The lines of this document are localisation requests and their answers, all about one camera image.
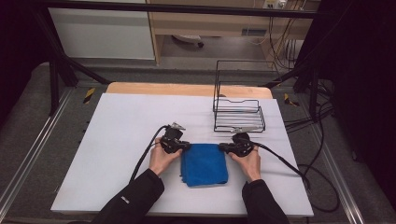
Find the folded cloth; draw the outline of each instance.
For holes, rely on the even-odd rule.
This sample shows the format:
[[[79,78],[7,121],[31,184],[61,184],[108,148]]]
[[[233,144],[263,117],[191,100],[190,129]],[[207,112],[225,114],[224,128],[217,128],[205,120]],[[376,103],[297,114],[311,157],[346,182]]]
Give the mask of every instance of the folded cloth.
[[[224,152],[216,144],[191,144],[181,155],[181,176],[189,187],[227,183]]]

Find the white table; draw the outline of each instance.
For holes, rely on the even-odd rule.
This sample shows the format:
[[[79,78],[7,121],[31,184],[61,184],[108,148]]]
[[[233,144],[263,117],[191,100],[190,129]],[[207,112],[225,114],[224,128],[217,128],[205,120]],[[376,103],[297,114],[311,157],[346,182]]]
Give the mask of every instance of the white table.
[[[52,211],[64,214],[99,211],[126,186],[152,135],[176,121],[187,130],[181,140],[191,143],[231,142],[231,133],[213,132],[213,97],[104,93],[78,149]],[[296,166],[276,100],[260,100],[266,131],[250,133]],[[302,179],[278,158],[261,149],[262,178],[288,217],[311,217]],[[229,181],[210,188],[182,183],[180,160],[161,178],[165,192],[148,212],[162,216],[245,216],[241,189],[245,178],[226,156]],[[149,166],[149,155],[139,173]]]

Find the cord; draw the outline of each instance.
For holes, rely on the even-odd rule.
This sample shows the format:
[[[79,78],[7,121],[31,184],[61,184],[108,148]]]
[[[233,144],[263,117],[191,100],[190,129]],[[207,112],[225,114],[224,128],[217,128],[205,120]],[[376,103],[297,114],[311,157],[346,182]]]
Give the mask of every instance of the cord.
[[[306,165],[306,164],[297,164],[297,166],[299,166],[299,167],[300,167],[300,166],[308,167],[308,165]],[[333,190],[334,193],[335,193],[335,198],[336,198],[336,200],[337,200],[337,202],[336,202],[336,204],[335,204],[335,207],[334,207],[334,208],[331,208],[331,209],[321,208],[321,207],[315,205],[315,204],[312,203],[312,202],[311,202],[311,205],[312,205],[314,208],[318,209],[319,211],[325,212],[325,213],[331,213],[331,212],[336,211],[336,210],[338,209],[338,207],[340,206],[341,200],[340,200],[340,195],[339,195],[337,189],[335,188],[334,184],[332,183],[332,181],[331,181],[329,178],[327,178],[327,177],[326,177],[320,170],[318,170],[317,168],[315,168],[315,167],[313,167],[313,166],[310,166],[309,168],[310,168],[311,170],[315,171],[317,174],[319,174],[324,180],[326,180],[326,182],[332,187],[332,190]]]
[[[155,143],[152,144],[152,142],[155,140],[155,138],[157,137],[158,133],[159,133],[162,129],[164,129],[164,128],[169,128],[169,127],[170,127],[169,125],[163,125],[160,129],[158,129],[158,131],[154,134],[154,136],[152,136],[152,139],[151,139],[151,141],[149,142],[148,147],[147,147],[146,150],[143,152],[143,155],[142,155],[142,157],[140,158],[140,160],[137,162],[137,165],[136,165],[136,167],[134,168],[134,172],[132,173],[131,180],[130,180],[129,182],[134,181],[134,179],[136,178],[137,171],[139,171],[140,165],[142,164],[143,160],[146,158],[146,155],[149,153],[150,148],[151,148],[152,146],[155,145]]]
[[[311,183],[309,182],[308,178],[306,178],[305,175],[303,175],[303,173],[301,173],[298,169],[296,169],[294,166],[292,166],[288,161],[286,161],[283,157],[277,155],[271,148],[261,144],[261,143],[257,143],[257,142],[253,142],[244,138],[239,138],[242,142],[249,142],[252,145],[256,145],[258,147],[261,147],[267,151],[269,151],[271,154],[273,154],[274,156],[276,156],[278,159],[280,159],[286,166],[288,166],[292,171],[294,171],[294,173],[296,173],[297,175],[299,175],[303,181],[306,183],[306,187],[308,190],[311,189]]]
[[[334,212],[334,211],[336,211],[337,209],[338,209],[338,207],[340,206],[340,197],[339,197],[339,193],[338,193],[338,191],[337,191],[337,189],[335,188],[335,186],[334,186],[334,184],[332,183],[332,181],[330,181],[321,171],[319,171],[317,168],[315,168],[314,166],[313,166],[313,164],[314,164],[314,162],[317,160],[317,158],[318,158],[318,156],[319,156],[319,154],[320,154],[320,152],[321,152],[321,150],[323,149],[323,143],[324,143],[324,130],[323,130],[323,124],[322,124],[322,119],[323,118],[325,118],[325,117],[327,117],[332,111],[333,111],[333,108],[332,108],[332,106],[329,106],[329,107],[325,107],[325,105],[327,105],[328,103],[329,103],[330,101],[327,101],[327,102],[325,102],[324,104],[322,104],[321,106],[320,106],[320,108],[319,108],[319,111],[318,111],[318,122],[319,122],[319,127],[320,127],[320,131],[321,131],[321,133],[322,133],[322,135],[321,135],[321,138],[320,138],[320,146],[319,146],[319,150],[318,150],[318,152],[317,152],[317,154],[315,155],[315,157],[314,157],[314,159],[307,165],[307,164],[298,164],[297,166],[303,166],[303,167],[306,167],[306,169],[305,169],[305,171],[304,171],[304,176],[306,176],[307,175],[307,173],[308,173],[308,171],[309,170],[313,170],[313,171],[315,171],[317,174],[319,174],[330,186],[331,186],[331,188],[332,188],[332,190],[335,192],[335,197],[336,197],[336,205],[335,205],[335,207],[333,207],[333,208],[331,208],[331,209],[326,209],[326,208],[321,208],[321,207],[319,207],[319,206],[317,206],[317,205],[315,205],[314,203],[312,203],[311,202],[311,205],[314,207],[314,208],[316,208],[316,209],[318,209],[319,211],[321,211],[321,212],[326,212],[326,213],[331,213],[331,212]],[[292,124],[290,124],[290,125],[294,125],[294,124],[296,124],[296,125],[301,125],[302,123],[304,123],[304,122],[312,122],[313,120],[311,119],[311,118],[309,118],[309,119],[297,119],[297,120],[293,120],[293,121],[296,121],[295,123],[292,123]]]

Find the metal rack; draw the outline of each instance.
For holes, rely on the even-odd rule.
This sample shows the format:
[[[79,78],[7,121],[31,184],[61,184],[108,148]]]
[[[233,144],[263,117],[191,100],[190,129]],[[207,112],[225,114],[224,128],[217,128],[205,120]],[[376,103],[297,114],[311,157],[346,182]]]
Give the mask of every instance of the metal rack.
[[[215,91],[213,94],[212,110],[215,117],[214,131],[215,132],[230,132],[236,128],[244,129],[250,133],[262,133],[265,131],[265,120],[262,114],[262,107],[259,100],[231,100],[221,93],[222,85],[239,85],[239,86],[260,86],[259,80],[248,80],[244,76],[239,78],[229,78],[222,76],[223,73],[228,73],[231,70],[222,70],[221,63],[259,63],[266,65],[271,63],[267,61],[217,61],[216,66],[216,80]],[[280,77],[276,67],[270,71],[265,71],[275,77]],[[258,75],[263,77],[263,71],[259,71]]]

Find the black sleeve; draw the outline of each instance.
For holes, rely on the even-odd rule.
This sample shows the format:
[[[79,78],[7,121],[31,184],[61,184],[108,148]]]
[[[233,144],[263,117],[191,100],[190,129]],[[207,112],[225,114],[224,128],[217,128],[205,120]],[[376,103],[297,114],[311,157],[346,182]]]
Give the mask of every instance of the black sleeve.
[[[242,189],[242,198],[247,208],[248,223],[289,223],[262,179],[250,184],[247,182]]]
[[[161,179],[147,169],[114,196],[93,219],[94,224],[135,224],[163,194]]]

